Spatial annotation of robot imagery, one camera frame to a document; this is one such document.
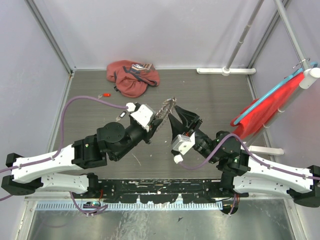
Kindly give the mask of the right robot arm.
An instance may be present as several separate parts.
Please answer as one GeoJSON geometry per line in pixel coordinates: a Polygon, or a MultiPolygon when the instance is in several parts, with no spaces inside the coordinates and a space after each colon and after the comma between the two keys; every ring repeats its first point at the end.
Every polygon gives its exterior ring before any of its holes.
{"type": "Polygon", "coordinates": [[[293,167],[264,159],[252,153],[240,137],[228,131],[219,131],[211,139],[199,127],[200,117],[179,106],[178,114],[168,115],[172,130],[171,153],[176,164],[183,163],[183,156],[191,149],[204,162],[190,166],[196,170],[206,163],[216,164],[222,172],[219,191],[225,197],[248,193],[274,194],[293,199],[297,205],[318,208],[320,206],[320,168],[293,167]]]}

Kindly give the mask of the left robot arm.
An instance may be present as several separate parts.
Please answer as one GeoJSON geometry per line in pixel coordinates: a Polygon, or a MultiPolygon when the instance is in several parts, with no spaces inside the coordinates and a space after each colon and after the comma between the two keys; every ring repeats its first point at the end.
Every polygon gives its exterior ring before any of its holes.
{"type": "Polygon", "coordinates": [[[34,157],[10,153],[6,166],[11,174],[2,178],[1,188],[12,196],[36,192],[73,192],[95,198],[101,189],[97,175],[67,175],[64,172],[103,167],[108,161],[119,161],[141,141],[150,144],[162,122],[161,119],[153,119],[148,130],[133,118],[128,127],[119,122],[110,122],[98,128],[96,134],[77,140],[60,151],[34,157]]]}

